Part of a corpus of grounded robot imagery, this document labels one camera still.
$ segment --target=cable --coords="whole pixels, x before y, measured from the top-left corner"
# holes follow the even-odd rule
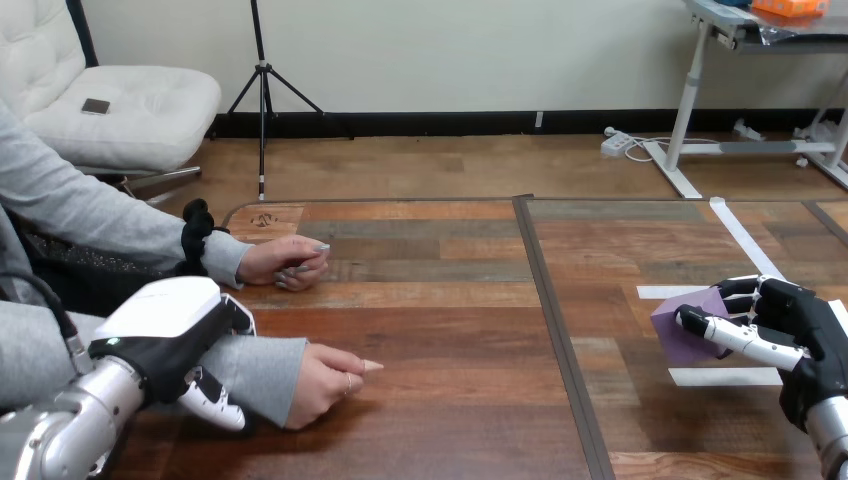
[[[632,138],[635,141],[635,143],[633,145],[627,147],[626,150],[624,150],[624,155],[627,158],[629,158],[630,160],[633,160],[634,162],[640,162],[640,163],[651,162],[651,161],[653,161],[653,158],[651,158],[651,157],[636,158],[636,157],[634,157],[633,155],[630,154],[630,150],[633,150],[634,148],[644,149],[645,148],[644,144],[647,143],[647,142],[655,142],[659,145],[664,145],[664,146],[667,147],[669,145],[669,142],[671,141],[671,137],[645,138],[645,137],[633,137],[633,136],[631,136],[630,138]],[[688,143],[694,143],[694,142],[697,142],[697,143],[721,143],[718,140],[711,140],[709,138],[686,138],[686,139],[683,140],[683,142],[684,143],[687,143],[687,142]]]
[[[56,318],[56,323],[59,324],[59,333],[62,334],[62,338],[67,341],[69,338],[77,335],[77,326],[74,325],[71,317],[68,316],[68,312],[62,306],[62,301],[59,300],[59,297],[53,293],[53,290],[50,289],[50,286],[44,280],[24,272],[0,272],[0,277],[17,278],[32,285],[44,297],[44,301],[47,302],[47,308],[50,309],[53,317]]]

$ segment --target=tripod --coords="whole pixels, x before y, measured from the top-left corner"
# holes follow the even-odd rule
[[[333,120],[333,123],[338,126],[339,130],[344,133],[344,136],[350,140],[353,140],[353,135],[350,131],[341,123],[338,122],[334,117],[328,115],[326,112],[318,108],[318,105],[312,103],[311,100],[306,98],[306,95],[300,93],[298,89],[294,88],[294,86],[286,81],[285,78],[280,76],[274,70],[274,67],[271,66],[270,63],[265,61],[265,48],[262,45],[262,30],[259,26],[259,8],[256,6],[256,0],[250,0],[250,13],[253,15],[253,33],[256,35],[256,50],[259,53],[259,64],[254,68],[256,69],[253,72],[253,75],[250,76],[250,80],[247,81],[247,85],[244,86],[241,93],[239,94],[236,101],[233,102],[233,106],[227,111],[227,116],[233,114],[238,104],[241,102],[244,95],[250,90],[250,87],[253,85],[253,82],[256,79],[259,79],[259,201],[265,200],[265,144],[267,143],[267,139],[265,138],[265,131],[268,126],[268,119],[276,118],[277,114],[274,113],[274,107],[271,105],[271,92],[268,90],[268,75],[272,75],[274,78],[279,80],[283,85],[286,86],[289,90],[291,90],[295,95],[297,95],[301,100],[306,102],[315,113],[321,116],[321,118],[328,117]]]

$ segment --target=woman's left hand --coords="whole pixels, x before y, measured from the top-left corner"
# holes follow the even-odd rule
[[[246,283],[276,283],[278,287],[298,292],[321,280],[329,268],[329,256],[329,245],[288,235],[251,247],[239,264],[238,277]]]

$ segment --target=desk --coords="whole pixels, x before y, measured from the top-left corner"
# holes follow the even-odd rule
[[[848,247],[806,206],[728,205],[784,275],[848,299]],[[848,204],[819,205],[848,223]],[[777,387],[678,387],[668,370],[649,320],[659,301],[637,286],[754,269],[706,202],[263,204],[228,227],[333,245],[314,290],[238,293],[262,335],[386,369],[300,433],[234,440],[143,414],[116,480],[818,478]]]
[[[757,17],[735,7],[727,7],[713,0],[684,0],[698,25],[699,35],[692,59],[692,67],[686,77],[686,86],[680,100],[680,108],[674,123],[674,132],[668,152],[659,144],[648,142],[645,150],[654,163],[684,198],[701,198],[679,169],[681,155],[722,153],[761,153],[804,155],[834,181],[848,188],[848,173],[839,168],[838,162],[848,146],[848,111],[842,118],[834,142],[807,142],[791,140],[785,142],[723,142],[718,144],[685,144],[686,131],[704,65],[704,52],[708,39],[712,38],[725,48],[738,54],[824,54],[848,53],[848,36],[829,36],[814,41],[777,42],[763,45]]]

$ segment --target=white robotic hand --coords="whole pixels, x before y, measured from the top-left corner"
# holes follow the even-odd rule
[[[223,335],[256,334],[250,312],[214,281],[177,277],[139,290],[95,331],[93,368],[84,349],[72,348],[75,327],[60,316],[73,363],[86,368],[77,367],[77,378],[53,397],[0,418],[0,480],[97,474],[126,422],[156,402],[179,402],[230,431],[248,427],[226,389],[197,367]]]
[[[778,369],[780,406],[809,434],[827,480],[848,479],[848,334],[816,293],[769,276],[716,285],[732,319],[682,305],[678,325]]]

